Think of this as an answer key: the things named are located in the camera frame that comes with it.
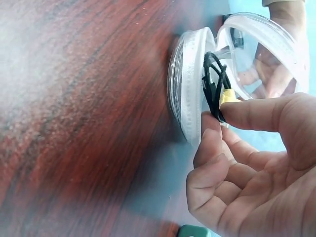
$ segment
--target yellow connector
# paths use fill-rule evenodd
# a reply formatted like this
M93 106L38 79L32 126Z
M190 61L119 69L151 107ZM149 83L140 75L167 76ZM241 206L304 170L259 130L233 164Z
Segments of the yellow connector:
M238 102L239 99L236 98L235 91L233 89L224 89L224 93L220 99L220 105L226 102Z

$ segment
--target black cable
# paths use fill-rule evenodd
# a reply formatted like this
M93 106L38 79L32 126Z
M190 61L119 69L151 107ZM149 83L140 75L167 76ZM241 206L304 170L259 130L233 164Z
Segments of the black cable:
M215 60L219 70L217 69L215 65L212 64L211 58ZM203 91L205 94L206 101L209 105L210 111L212 115L218 121L226 122L222 112L219 109L219 106L220 106L219 103L220 103L222 87L224 87L224 89L232 88L231 83L226 74L227 66L226 65L223 66L221 62L219 61L218 57L214 53L207 52L204 55L203 67L204 67L204 73L205 73L205 76L202 78ZM217 85L215 85L214 82L211 83L209 68L212 68L218 75Z

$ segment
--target wood grain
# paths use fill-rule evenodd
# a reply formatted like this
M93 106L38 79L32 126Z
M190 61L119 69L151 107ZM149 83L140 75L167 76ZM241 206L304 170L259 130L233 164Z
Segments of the wood grain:
M193 150L166 97L175 34L226 0L0 2L0 235L169 237Z

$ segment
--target person's hand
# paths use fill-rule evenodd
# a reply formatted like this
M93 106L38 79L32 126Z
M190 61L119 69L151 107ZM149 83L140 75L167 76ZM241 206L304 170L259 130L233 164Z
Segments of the person's hand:
M259 152L209 113L187 177L188 208L223 236L316 236L316 98L225 103L229 124L279 132L287 152Z
M303 1L282 1L269 5L273 21L285 28L298 43L306 41L306 13ZM273 98L294 93L296 81L280 61L261 44L258 45L252 67L239 73L241 84L250 85L256 80L262 86L253 92L255 98Z

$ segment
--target sleeve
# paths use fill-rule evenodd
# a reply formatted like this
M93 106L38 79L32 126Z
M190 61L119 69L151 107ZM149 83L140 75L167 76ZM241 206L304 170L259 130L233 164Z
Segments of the sleeve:
M273 2L277 2L277 1L303 1L305 2L305 0L262 0L262 6L268 6L269 4Z

